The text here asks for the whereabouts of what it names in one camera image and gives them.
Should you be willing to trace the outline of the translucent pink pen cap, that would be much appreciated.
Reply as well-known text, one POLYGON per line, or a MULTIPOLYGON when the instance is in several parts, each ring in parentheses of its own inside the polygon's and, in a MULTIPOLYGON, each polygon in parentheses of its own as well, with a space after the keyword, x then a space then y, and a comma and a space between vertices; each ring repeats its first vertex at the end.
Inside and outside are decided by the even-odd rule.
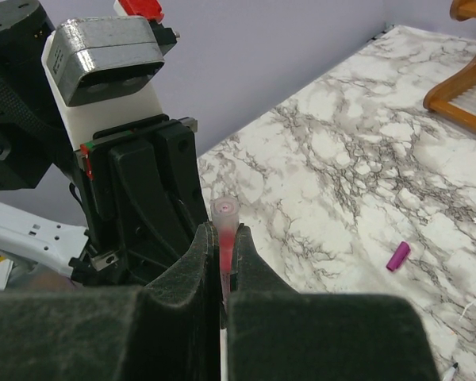
POLYGON ((220 248, 221 274, 230 274, 236 231, 240 224, 240 208, 237 200, 230 197, 217 198, 211 202, 211 219, 217 230, 220 248))

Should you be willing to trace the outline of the thin white green pen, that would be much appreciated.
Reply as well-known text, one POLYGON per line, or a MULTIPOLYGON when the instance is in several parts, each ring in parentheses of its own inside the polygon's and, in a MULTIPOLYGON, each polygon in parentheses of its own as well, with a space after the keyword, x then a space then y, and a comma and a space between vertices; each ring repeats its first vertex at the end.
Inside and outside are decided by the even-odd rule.
POLYGON ((453 363, 443 374, 442 381, 453 381, 459 370, 459 363, 453 363))

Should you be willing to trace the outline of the purple pen cap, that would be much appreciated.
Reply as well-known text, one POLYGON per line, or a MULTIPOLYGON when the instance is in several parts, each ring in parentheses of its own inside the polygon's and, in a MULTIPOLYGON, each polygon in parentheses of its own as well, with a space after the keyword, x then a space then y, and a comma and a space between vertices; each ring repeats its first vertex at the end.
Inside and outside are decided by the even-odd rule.
POLYGON ((395 272, 396 270, 398 270, 401 265, 406 261, 410 252, 411 248, 409 244, 405 241, 402 241, 396 248, 394 254, 389 259, 386 265, 386 269, 391 272, 395 272))

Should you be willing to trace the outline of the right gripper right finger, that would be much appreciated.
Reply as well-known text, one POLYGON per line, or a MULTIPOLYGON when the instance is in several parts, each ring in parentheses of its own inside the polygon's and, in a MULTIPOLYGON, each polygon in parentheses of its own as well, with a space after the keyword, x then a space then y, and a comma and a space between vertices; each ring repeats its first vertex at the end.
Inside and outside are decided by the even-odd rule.
POLYGON ((228 300, 231 380, 437 380, 420 317, 387 294, 303 294, 236 234, 228 300))

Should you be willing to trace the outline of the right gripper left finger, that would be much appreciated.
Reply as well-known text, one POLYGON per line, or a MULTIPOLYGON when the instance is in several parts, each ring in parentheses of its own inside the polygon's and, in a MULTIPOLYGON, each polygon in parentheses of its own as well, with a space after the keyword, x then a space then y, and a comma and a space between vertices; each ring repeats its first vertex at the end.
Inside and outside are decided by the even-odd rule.
POLYGON ((0 380, 218 380, 215 228, 144 287, 0 291, 0 380))

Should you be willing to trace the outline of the pink highlighter pen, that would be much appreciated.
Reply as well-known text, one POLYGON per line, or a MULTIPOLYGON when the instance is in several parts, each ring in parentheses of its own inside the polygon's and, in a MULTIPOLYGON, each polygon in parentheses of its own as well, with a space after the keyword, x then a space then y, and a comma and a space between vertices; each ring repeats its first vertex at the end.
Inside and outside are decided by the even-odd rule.
POLYGON ((228 298, 231 293, 231 272, 225 271, 221 274, 222 290, 222 310, 221 310, 221 379, 228 380, 228 349, 227 349, 227 328, 228 328, 228 298))

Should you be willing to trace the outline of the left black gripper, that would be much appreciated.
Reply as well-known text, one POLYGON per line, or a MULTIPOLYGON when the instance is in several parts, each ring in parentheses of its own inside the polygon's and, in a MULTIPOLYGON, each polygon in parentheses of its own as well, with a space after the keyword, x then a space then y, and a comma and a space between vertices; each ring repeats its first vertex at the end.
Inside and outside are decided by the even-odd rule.
POLYGON ((79 148, 88 224, 79 259, 85 286, 146 285, 189 249, 209 220, 192 117, 165 114, 95 133, 79 148))

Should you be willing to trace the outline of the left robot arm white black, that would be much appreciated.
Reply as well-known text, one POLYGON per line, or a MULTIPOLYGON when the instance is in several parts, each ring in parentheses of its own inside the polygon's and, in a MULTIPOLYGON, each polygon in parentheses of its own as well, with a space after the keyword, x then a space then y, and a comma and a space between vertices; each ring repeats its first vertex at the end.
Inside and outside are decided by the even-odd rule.
POLYGON ((150 283, 208 219, 198 123, 162 110, 152 78, 178 34, 157 1, 54 26, 38 1, 0 1, 0 191, 69 179, 84 226, 0 203, 0 255, 85 286, 150 283))

